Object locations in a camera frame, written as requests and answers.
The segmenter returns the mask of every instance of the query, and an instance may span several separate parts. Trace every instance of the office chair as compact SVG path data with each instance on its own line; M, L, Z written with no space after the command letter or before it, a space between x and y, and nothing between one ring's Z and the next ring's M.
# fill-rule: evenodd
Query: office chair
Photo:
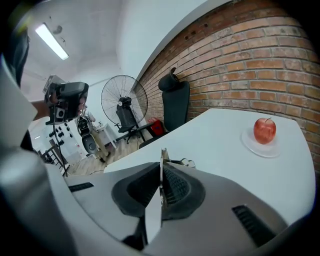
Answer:
M134 127L137 125L137 121L130 107L123 108L123 107L117 106L116 108L117 108L116 115L119 117L121 127L119 123L117 123L115 126L118 127L119 133L126 133L126 132L129 133L127 140L124 138L124 140L126 140L126 143L129 144L129 139L137 133L136 129L134 129Z
M190 96L189 82L179 82L174 74L175 70L175 67L172 68L168 74L160 79L158 84L160 91L162 91L164 127L168 132L186 123ZM141 143L139 149L156 141L168 132Z

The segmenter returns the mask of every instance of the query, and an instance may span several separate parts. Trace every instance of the vent slot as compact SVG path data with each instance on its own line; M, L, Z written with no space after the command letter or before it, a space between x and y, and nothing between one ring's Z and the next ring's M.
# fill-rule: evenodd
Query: vent slot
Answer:
M257 247L276 236L247 206L239 205L232 208L232 211Z
M71 192L76 192L76 191L85 190L91 187L94 187L94 185L92 185L92 183L90 182L86 182L78 185L69 186L69 189Z

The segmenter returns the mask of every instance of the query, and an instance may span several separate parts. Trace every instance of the red apple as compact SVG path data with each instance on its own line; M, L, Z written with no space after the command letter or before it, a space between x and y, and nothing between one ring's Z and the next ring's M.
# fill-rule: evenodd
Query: red apple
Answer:
M254 124L253 134L260 144L267 144L276 136L276 124L271 118L259 118Z

